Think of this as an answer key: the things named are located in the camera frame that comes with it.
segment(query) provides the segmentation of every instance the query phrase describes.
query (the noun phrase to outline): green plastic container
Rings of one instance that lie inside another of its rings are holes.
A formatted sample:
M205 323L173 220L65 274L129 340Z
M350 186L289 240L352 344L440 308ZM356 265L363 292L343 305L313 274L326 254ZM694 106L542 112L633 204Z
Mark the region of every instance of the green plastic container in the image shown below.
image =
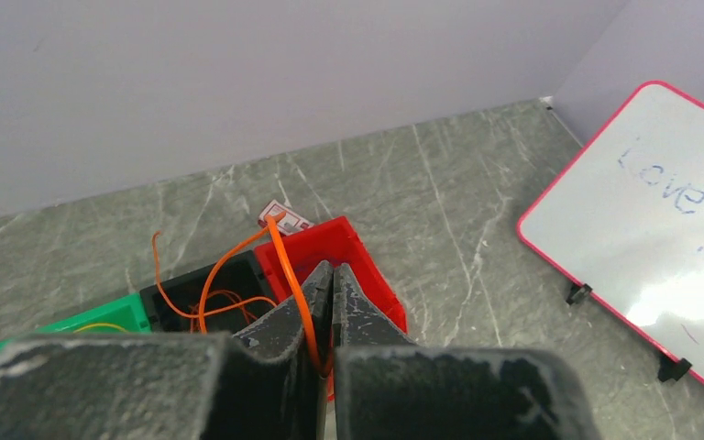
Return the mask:
M71 318L45 325L37 333L152 333L138 293L114 300ZM0 350L14 338L0 342Z

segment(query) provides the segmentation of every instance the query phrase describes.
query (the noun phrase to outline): black plastic container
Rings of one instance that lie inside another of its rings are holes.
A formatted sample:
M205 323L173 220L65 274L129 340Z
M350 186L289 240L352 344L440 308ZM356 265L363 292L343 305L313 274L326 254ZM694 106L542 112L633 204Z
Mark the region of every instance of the black plastic container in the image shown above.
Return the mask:
M163 290L166 291L171 302L181 311L193 314L192 306L201 300L201 290L204 288L206 278L214 265L197 269L179 277L162 282ZM266 296L276 302L274 294L271 292L266 275L260 268L255 254L248 250L242 252L230 260L217 272L212 283L212 289L225 289L237 293L242 300L255 296ZM147 312L149 322L154 332L189 332L190 320L177 315L158 291L154 284L139 291L144 308ZM206 310L215 310L231 305L232 302L224 295L216 295L206 301ZM245 306L249 312L256 317L262 316L271 309L271 305L265 301L250 302ZM241 309L234 309L228 312L214 314L206 318L206 326L210 332L227 330L237 332L247 326L247 321L241 313Z

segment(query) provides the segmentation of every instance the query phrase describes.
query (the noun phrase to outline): whiteboard with red border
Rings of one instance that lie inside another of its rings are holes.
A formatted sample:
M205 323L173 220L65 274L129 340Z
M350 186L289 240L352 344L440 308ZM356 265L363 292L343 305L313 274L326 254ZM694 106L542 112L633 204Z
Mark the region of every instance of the whiteboard with red border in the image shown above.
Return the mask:
M643 84L517 229L704 383L704 104Z

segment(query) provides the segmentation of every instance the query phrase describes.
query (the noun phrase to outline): white wall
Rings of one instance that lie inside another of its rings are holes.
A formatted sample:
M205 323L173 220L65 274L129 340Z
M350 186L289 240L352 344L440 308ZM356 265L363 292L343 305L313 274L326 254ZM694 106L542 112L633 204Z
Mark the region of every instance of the white wall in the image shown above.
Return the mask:
M0 215L552 94L628 0L0 0Z
M632 0L557 91L554 107L587 141L649 80L704 102L704 1Z

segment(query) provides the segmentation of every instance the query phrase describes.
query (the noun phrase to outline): whiteboard frame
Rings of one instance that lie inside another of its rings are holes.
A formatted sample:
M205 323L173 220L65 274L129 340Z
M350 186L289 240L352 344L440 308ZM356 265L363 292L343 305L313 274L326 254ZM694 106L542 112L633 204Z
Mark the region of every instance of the whiteboard frame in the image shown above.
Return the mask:
M541 195L538 196L538 198L535 200L535 202L533 202L533 204L531 204L530 207L527 208L527 210L524 212L524 214L522 214L519 221L517 222L516 230L517 230L517 236L519 237L519 239L525 245L527 245L528 248L532 249L536 254L538 254L542 259L545 259L549 264L554 266L557 270L562 272L563 275L568 277L571 281L573 281L575 284L577 284L579 286L581 286L585 283L591 285L592 283L589 280L584 280L584 281L579 280L577 277L572 275L568 270L566 270L565 268L560 266L556 261L554 261L548 255L546 255L546 253L542 249L538 248L534 243L532 243L530 240L528 240L527 237L525 237L524 233L523 233L523 228L522 228L523 223L527 219L528 215L530 215L530 213L538 206L538 204L552 191L552 189L555 186L557 186L557 184L560 182L560 180L562 180L563 176L565 176L566 173L568 173L571 170L571 168L576 164L576 162L579 159L581 159L581 157L584 155L584 153L587 152L587 150L590 147L592 147L592 144L594 144L595 141L603 134L603 132L606 131L606 128L608 128L608 126L617 118L617 116L627 107L627 105L633 100L633 98L635 98L638 95L638 93L641 92L644 88L651 86L651 85L659 85L659 86L665 87L666 89L670 90L671 92L688 100L693 105L696 105L704 110L704 104L701 101L682 92L681 90L678 90L676 87L674 87L673 85L671 85L667 82L660 81L660 80L653 80L653 81L644 82L643 84L638 86L638 88L635 89L635 91L624 101L624 103L620 106L620 108L617 109L617 111L614 112L613 115L611 115L609 120L606 121L605 124L603 124L603 126L600 128L600 130L598 130L597 133L595 133L595 135L592 137L592 139L589 140L587 145L585 145L584 148L582 148L579 151L579 153L570 162L568 162L567 166L562 171L560 171L560 173L557 175L557 177L549 184L549 186L546 187L544 192L542 192ZM608 302L603 300L603 298L602 298L602 296L600 296L600 294L593 291L591 293L591 296L595 301L597 301L603 307L608 309L612 314L614 314L617 318L622 320L630 328L635 330L636 333L641 335L644 339L646 339L650 344L655 346L658 350L660 350L666 356L673 359L674 361L679 360L677 356L675 356L668 349L666 349L664 346L662 346L660 343L658 343L656 340L654 340L643 329L641 329L637 325L630 322L630 320L628 320L624 316L624 314L620 313L618 310L616 310L614 307L612 307ZM694 377L696 380L698 380L700 383L702 383L704 385L704 378L702 378L693 368L689 369L689 374L691 374L692 377Z

